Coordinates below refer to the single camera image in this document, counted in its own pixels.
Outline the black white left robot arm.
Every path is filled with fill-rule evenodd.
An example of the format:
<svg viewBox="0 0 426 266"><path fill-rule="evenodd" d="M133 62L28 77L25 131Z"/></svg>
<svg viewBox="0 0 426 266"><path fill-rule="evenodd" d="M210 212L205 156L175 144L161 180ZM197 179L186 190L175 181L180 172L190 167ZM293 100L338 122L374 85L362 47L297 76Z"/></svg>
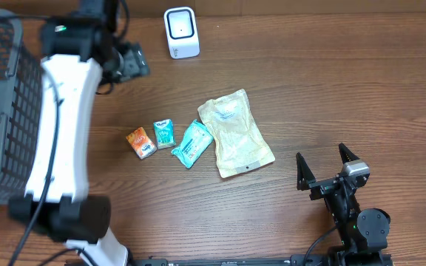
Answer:
<svg viewBox="0 0 426 266"><path fill-rule="evenodd" d="M82 1L41 28L42 105L35 159L24 194L9 215L76 252L84 265L133 265L129 248L110 229L111 203L89 193L87 145L92 106L101 85L149 74L138 44L118 27L125 1Z"/></svg>

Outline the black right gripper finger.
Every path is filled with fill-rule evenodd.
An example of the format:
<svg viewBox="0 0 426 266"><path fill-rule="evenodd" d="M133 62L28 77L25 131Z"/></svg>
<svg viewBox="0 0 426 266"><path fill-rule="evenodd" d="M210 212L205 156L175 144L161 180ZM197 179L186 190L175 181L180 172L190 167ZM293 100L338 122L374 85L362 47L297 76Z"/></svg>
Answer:
<svg viewBox="0 0 426 266"><path fill-rule="evenodd" d="M359 157L357 157L344 143L339 144L339 154L343 164L359 160Z"/></svg>
<svg viewBox="0 0 426 266"><path fill-rule="evenodd" d="M316 178L308 167L305 158L298 152L296 154L297 162L297 189L304 191L310 188L310 184L316 181Z"/></svg>

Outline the green toilet tissue wipes pack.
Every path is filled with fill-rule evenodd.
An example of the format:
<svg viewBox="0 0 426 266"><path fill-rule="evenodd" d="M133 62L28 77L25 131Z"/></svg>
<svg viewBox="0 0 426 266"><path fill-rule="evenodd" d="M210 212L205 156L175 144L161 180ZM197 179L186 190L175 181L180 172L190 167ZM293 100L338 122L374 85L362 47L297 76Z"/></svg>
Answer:
<svg viewBox="0 0 426 266"><path fill-rule="evenodd" d="M176 156L186 168L191 168L213 139L205 125L193 120L184 132L182 141L172 149L171 154Z"/></svg>

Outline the beige clear plastic pouch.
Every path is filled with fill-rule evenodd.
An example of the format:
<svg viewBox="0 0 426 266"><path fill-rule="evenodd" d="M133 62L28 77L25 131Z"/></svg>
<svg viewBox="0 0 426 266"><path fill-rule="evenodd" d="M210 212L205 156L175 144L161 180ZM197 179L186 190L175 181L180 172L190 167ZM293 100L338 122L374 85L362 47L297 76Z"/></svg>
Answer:
<svg viewBox="0 0 426 266"><path fill-rule="evenodd" d="M244 89L210 99L197 111L214 138L217 168L222 178L253 171L275 161L253 118Z"/></svg>

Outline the orange red tissue pack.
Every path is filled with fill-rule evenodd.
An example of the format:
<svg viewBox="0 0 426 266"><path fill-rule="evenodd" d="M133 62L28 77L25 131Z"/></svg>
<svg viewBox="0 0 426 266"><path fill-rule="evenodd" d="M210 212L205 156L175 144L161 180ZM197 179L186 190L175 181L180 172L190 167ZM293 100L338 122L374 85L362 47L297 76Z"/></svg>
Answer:
<svg viewBox="0 0 426 266"><path fill-rule="evenodd" d="M132 133L128 134L126 139L141 160L149 157L157 151L157 146L148 137L143 127L139 127Z"/></svg>

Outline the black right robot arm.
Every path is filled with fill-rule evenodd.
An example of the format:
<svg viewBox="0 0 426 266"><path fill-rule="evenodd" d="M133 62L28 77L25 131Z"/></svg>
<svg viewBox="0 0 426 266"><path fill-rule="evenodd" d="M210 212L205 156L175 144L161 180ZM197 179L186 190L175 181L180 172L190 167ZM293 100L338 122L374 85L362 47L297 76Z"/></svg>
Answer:
<svg viewBox="0 0 426 266"><path fill-rule="evenodd" d="M388 246L390 215L379 208L362 210L355 193L369 179L370 167L344 143L339 144L342 170L326 180L318 181L300 154L296 154L297 189L309 191L311 200L323 199L334 221L333 228L316 239L303 256L292 256L299 265L392 265L390 255L382 250ZM332 246L325 255L311 256L315 247L337 231L340 246Z"/></svg>

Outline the teal Kleenex tissue pack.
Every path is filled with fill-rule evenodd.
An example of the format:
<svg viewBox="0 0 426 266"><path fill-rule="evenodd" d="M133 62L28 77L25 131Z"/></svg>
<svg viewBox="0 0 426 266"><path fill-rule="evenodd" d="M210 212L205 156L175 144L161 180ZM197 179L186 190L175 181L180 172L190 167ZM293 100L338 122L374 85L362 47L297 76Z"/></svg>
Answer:
<svg viewBox="0 0 426 266"><path fill-rule="evenodd" d="M160 120L153 123L157 147L165 149L176 145L174 125L171 119Z"/></svg>

